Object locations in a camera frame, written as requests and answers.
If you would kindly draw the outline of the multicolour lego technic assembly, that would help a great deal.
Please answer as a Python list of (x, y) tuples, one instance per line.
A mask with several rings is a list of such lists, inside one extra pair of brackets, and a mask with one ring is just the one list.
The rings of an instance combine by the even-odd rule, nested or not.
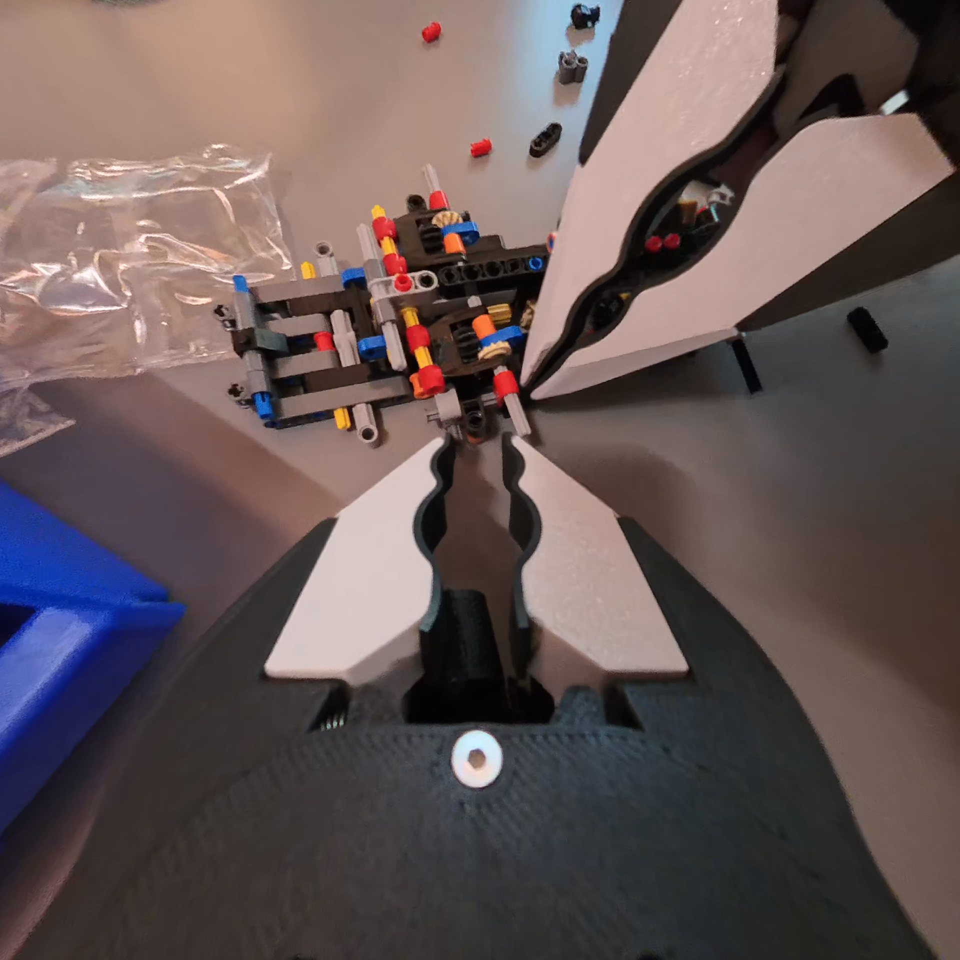
[[(532, 360), (530, 390), (622, 324), (652, 282), (699, 257), (722, 223), (718, 209), (733, 202), (692, 162), (637, 201), (603, 198), (611, 174), (593, 180), (595, 189), (579, 201), (584, 169), (567, 195), (574, 211), (627, 218), (618, 234), (601, 230), (616, 240), (615, 263), (572, 294), (557, 340), (543, 342), (545, 353)], [(318, 244), (299, 280), (253, 285), (234, 276), (233, 303), (214, 312), (246, 378), (227, 394), (264, 426), (331, 420), (375, 446), (375, 406), (417, 401), (457, 440), (482, 443), (494, 409), (520, 435), (530, 433), (520, 374), (543, 285), (560, 294), (566, 277), (564, 266), (549, 266), (556, 236), (505, 246), (449, 203), (430, 164), (423, 173), (427, 197), (410, 195), (396, 219), (376, 206), (358, 228), (362, 268), (339, 270), (331, 246)]]

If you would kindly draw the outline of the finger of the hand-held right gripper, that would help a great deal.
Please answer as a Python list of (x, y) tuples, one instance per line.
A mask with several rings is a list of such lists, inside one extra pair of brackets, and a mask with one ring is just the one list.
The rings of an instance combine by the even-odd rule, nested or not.
[(722, 146), (771, 84), (776, 1), (624, 2), (558, 221), (522, 366), (535, 386), (641, 215)]
[(642, 292), (604, 338), (539, 378), (587, 288), (615, 269), (622, 238), (588, 225), (596, 186), (570, 184), (528, 343), (535, 401), (578, 392), (728, 339), (738, 323), (917, 201), (954, 165), (913, 113), (824, 119), (759, 170), (717, 243), (678, 276)]

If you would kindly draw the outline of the large clear plastic bag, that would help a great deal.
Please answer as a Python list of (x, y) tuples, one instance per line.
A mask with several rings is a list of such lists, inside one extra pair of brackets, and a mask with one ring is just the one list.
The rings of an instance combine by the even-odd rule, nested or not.
[(233, 355), (214, 314), (290, 275), (272, 155), (2, 162), (1, 379), (21, 388)]

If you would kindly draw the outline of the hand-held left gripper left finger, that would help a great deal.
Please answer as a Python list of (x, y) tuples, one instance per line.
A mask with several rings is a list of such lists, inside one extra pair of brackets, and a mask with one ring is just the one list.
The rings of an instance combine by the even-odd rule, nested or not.
[(275, 680), (403, 686), (421, 673), (422, 624), (439, 598), (422, 521), (455, 449), (434, 438), (333, 518), (264, 663)]

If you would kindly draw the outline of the blue plastic bin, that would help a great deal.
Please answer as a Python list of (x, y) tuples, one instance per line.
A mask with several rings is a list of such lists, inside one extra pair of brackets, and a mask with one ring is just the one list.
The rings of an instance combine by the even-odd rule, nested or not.
[(1, 833), (147, 665), (186, 607), (1, 486)]

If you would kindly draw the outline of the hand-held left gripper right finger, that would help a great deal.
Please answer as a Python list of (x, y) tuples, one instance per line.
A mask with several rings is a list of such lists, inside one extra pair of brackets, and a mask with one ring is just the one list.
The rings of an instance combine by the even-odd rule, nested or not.
[(524, 438), (501, 441), (519, 549), (511, 579), (516, 678), (545, 690), (678, 680), (690, 666), (621, 516)]

